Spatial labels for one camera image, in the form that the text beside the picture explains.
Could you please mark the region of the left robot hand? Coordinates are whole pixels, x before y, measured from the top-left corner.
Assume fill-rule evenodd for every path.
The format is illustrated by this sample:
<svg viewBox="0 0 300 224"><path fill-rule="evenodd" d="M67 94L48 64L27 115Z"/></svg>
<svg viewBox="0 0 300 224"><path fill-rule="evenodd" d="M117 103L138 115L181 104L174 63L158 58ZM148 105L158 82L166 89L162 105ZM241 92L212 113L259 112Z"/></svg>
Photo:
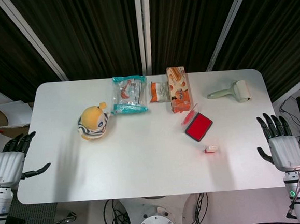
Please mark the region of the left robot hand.
<svg viewBox="0 0 300 224"><path fill-rule="evenodd" d="M26 135L19 134L9 140L0 152L0 188L13 188L20 180L40 175L50 167L51 163L33 171L23 171L24 161L31 141L36 132Z"/></svg>

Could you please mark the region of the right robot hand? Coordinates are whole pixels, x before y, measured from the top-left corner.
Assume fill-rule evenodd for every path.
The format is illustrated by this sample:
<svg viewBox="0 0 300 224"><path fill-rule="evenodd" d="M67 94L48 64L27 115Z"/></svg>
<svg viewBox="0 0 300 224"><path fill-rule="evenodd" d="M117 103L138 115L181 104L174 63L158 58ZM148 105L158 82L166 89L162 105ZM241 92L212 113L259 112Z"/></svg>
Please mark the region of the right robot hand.
<svg viewBox="0 0 300 224"><path fill-rule="evenodd" d="M261 147L257 147L262 159L273 164L281 172L300 170L300 146L284 117L263 113L263 117L257 117L256 120L263 130L270 150L268 155Z"/></svg>

